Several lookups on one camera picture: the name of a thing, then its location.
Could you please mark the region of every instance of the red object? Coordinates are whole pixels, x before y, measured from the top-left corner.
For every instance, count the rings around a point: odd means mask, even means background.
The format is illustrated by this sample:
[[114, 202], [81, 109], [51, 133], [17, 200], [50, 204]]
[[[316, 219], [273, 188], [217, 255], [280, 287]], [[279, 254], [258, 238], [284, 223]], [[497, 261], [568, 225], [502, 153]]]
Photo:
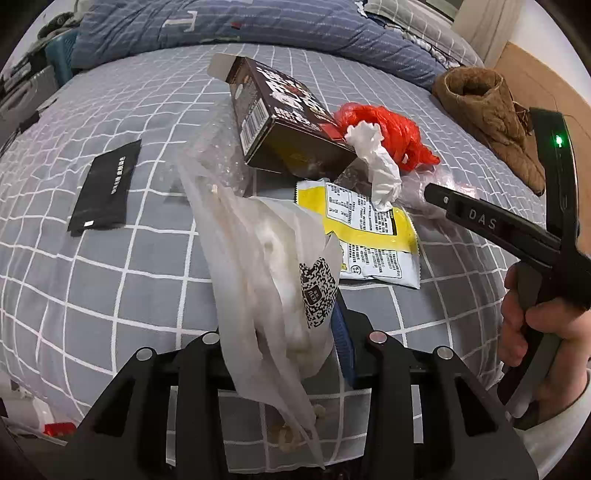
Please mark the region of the red object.
[[[383, 106], [346, 103], [335, 113], [335, 120], [344, 135], [349, 125], [357, 125], [361, 120], [378, 124], [382, 130], [382, 146], [403, 171], [411, 171], [420, 163], [437, 165], [440, 160], [421, 143], [421, 132], [412, 120], [391, 112]], [[403, 161], [404, 154], [408, 159]]]
[[331, 140], [343, 140], [343, 135], [333, 124], [318, 124], [318, 126], [330, 137]]
[[50, 437], [63, 437], [76, 431], [76, 425], [72, 422], [64, 423], [46, 423], [43, 433]]

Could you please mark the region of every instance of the brown box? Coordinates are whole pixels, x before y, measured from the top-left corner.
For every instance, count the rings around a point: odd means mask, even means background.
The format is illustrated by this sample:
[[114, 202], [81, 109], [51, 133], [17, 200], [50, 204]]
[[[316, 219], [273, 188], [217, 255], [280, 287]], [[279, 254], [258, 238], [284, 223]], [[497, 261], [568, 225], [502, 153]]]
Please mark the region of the brown box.
[[335, 119], [303, 83], [247, 57], [216, 53], [208, 74], [230, 85], [248, 165], [335, 180], [356, 158]]

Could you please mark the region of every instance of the crumpled tissue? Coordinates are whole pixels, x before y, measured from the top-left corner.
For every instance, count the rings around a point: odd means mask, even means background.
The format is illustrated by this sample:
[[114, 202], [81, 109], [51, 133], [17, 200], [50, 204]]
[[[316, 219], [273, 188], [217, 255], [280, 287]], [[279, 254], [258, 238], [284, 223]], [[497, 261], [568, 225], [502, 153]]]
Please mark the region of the crumpled tissue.
[[371, 203], [379, 212], [390, 210], [402, 189], [400, 171], [382, 146], [383, 139], [378, 124], [369, 124], [363, 120], [355, 127], [349, 125], [345, 135], [345, 141], [368, 166], [368, 180], [372, 185]]

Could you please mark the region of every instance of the box flap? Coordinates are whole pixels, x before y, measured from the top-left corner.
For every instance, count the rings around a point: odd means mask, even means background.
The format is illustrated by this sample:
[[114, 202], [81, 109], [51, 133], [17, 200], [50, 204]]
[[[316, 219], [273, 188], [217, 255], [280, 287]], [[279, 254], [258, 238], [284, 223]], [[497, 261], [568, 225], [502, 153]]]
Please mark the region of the box flap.
[[229, 53], [215, 53], [212, 61], [209, 62], [209, 67], [207, 67], [207, 74], [210, 77], [226, 82], [230, 69], [237, 58], [236, 55]]

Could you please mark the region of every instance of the hand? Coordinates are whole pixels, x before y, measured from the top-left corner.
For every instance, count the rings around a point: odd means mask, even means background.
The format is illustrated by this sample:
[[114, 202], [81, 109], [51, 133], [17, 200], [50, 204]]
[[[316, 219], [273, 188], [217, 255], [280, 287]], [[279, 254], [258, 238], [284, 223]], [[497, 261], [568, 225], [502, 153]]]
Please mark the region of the hand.
[[587, 387], [587, 362], [591, 355], [591, 310], [584, 312], [562, 298], [540, 303], [525, 312], [519, 306], [517, 268], [512, 265], [505, 277], [505, 295], [501, 306], [503, 325], [499, 340], [499, 358], [517, 367], [527, 352], [521, 333], [524, 322], [543, 333], [555, 333], [563, 339], [544, 383], [535, 392], [539, 421], [546, 421], [567, 409]]

